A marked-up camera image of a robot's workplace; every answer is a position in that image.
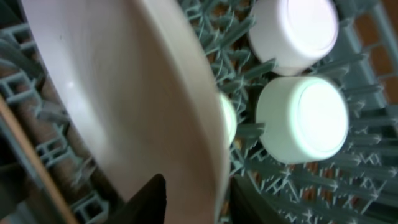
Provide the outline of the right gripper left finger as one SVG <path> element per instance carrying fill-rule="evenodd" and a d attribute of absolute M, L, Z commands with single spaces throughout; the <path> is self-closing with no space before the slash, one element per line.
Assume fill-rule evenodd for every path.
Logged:
<path fill-rule="evenodd" d="M 156 174 L 104 224 L 163 224 L 166 207 L 166 181 Z"/>

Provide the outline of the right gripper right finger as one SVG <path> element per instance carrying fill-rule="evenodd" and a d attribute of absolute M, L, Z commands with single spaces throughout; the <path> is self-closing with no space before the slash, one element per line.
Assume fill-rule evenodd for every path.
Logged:
<path fill-rule="evenodd" d="M 229 189 L 233 224 L 288 224 L 244 177 L 233 176 Z"/>

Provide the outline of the pale green bowl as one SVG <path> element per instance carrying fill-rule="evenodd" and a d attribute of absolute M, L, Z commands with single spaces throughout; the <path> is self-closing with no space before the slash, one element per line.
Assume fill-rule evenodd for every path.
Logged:
<path fill-rule="evenodd" d="M 256 105 L 265 125 L 260 142 L 284 164 L 322 161 L 343 147 L 349 130 L 348 106 L 331 81 L 320 77 L 281 77 L 269 82 Z"/>

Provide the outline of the wooden chopstick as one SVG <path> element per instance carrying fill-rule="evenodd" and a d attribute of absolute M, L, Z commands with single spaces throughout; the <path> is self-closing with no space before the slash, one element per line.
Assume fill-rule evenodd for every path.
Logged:
<path fill-rule="evenodd" d="M 8 107 L 3 97 L 1 97 L 1 116 L 5 119 L 5 122 L 11 130 L 11 133 L 17 140 L 19 146 L 22 148 L 26 158 L 35 169 L 39 179 L 44 185 L 44 189 L 48 192 L 62 218 L 66 223 L 78 224 L 75 215 L 70 210 L 70 207 L 64 200 L 51 175 L 47 172 L 40 160 L 40 157 L 36 154 L 32 144 L 29 141 L 29 138 L 22 129 L 22 126 L 19 124 L 17 118 L 14 116 L 14 113 Z"/>

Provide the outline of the large white plate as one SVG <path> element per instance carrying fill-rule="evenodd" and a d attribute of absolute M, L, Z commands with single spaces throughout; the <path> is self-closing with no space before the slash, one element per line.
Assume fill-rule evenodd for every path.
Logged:
<path fill-rule="evenodd" d="M 129 200 L 165 178 L 166 223 L 216 223 L 229 139 L 210 65 L 177 1 L 23 0 L 82 140 Z"/>

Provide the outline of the small pink plate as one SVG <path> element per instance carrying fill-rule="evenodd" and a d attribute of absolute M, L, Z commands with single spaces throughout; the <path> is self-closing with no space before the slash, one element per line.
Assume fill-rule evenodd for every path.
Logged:
<path fill-rule="evenodd" d="M 338 37 L 338 15 L 329 0 L 258 0 L 248 32 L 260 62 L 275 60 L 273 72 L 295 76 L 331 52 Z"/>

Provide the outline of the white cup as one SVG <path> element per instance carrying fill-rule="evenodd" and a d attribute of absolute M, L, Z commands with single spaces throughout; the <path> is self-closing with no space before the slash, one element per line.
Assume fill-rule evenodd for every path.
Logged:
<path fill-rule="evenodd" d="M 220 102 L 223 110 L 225 129 L 228 134 L 228 144 L 231 145 L 235 139 L 238 123 L 237 114 L 230 98 L 220 92 Z"/>

